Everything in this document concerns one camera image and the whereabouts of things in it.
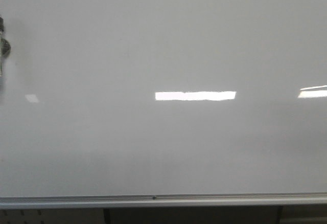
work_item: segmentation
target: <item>metal ledge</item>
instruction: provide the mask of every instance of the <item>metal ledge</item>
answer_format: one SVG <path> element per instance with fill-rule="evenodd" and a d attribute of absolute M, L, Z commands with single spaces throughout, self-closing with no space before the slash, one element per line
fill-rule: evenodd
<path fill-rule="evenodd" d="M 327 193 L 0 197 L 0 209 L 327 204 Z"/>

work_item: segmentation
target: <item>white glossy surface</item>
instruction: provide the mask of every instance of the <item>white glossy surface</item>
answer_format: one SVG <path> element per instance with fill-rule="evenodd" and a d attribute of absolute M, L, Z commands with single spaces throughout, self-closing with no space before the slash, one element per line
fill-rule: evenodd
<path fill-rule="evenodd" d="M 327 192 L 326 3 L 0 0 L 0 196 Z"/>

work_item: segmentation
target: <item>whiteboard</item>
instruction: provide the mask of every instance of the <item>whiteboard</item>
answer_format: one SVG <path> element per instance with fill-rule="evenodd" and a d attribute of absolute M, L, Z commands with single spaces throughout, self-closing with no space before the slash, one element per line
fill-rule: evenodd
<path fill-rule="evenodd" d="M 0 202 L 326 193 L 326 3 L 0 0 Z"/>

